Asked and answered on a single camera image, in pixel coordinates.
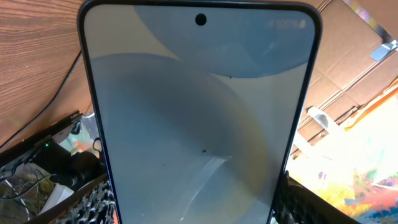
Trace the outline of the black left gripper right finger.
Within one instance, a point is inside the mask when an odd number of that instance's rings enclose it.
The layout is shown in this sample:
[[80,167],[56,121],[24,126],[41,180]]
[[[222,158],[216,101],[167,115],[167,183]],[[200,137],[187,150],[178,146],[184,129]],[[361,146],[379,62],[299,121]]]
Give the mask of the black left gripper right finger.
[[284,224],[359,224],[291,178],[287,171],[280,176],[271,217]]

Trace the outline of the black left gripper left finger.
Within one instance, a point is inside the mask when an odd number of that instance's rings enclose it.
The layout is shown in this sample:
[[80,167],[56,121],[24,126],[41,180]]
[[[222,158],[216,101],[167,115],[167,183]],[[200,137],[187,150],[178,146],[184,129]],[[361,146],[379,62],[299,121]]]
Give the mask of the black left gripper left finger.
[[107,174],[86,184],[77,192],[27,224],[114,224],[116,198]]

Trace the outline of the Samsung Galaxy S24+ smartphone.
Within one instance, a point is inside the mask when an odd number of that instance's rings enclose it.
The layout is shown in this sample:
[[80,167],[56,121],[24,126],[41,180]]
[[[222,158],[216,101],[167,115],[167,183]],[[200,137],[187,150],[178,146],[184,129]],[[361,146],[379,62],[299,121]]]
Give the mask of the Samsung Galaxy S24+ smartphone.
[[292,1],[85,1],[119,223],[269,223],[322,35]]

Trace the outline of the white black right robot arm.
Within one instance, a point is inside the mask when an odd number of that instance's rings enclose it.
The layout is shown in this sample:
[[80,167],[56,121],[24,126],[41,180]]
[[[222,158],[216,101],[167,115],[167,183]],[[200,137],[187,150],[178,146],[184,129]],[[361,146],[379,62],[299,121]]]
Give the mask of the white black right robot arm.
[[72,190],[106,174],[103,156],[72,153],[60,145],[81,127],[83,114],[76,111],[43,131],[1,153],[1,180],[15,175],[24,164],[33,163],[50,174],[49,179]]

